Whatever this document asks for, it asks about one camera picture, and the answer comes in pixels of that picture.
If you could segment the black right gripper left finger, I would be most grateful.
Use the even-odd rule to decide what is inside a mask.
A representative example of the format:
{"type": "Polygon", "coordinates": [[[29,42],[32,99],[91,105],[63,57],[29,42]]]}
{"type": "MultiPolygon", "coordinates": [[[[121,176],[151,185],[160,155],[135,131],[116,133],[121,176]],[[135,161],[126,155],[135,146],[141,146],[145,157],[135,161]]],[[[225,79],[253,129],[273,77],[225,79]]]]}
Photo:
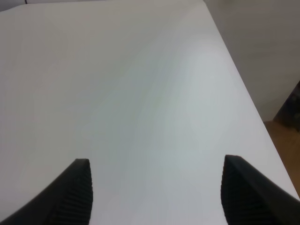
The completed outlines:
{"type": "Polygon", "coordinates": [[[2,225],[88,225],[93,205],[90,161],[76,159],[2,225]]]}

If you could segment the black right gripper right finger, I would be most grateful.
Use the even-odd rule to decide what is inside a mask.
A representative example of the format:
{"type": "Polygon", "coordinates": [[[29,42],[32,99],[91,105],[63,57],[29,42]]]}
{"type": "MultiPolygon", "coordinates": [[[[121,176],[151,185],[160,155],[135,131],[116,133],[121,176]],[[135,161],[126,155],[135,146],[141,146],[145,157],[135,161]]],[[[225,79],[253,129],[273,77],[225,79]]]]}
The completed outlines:
{"type": "Polygon", "coordinates": [[[240,156],[225,156],[221,203],[229,225],[300,223],[299,200],[240,156]]]}

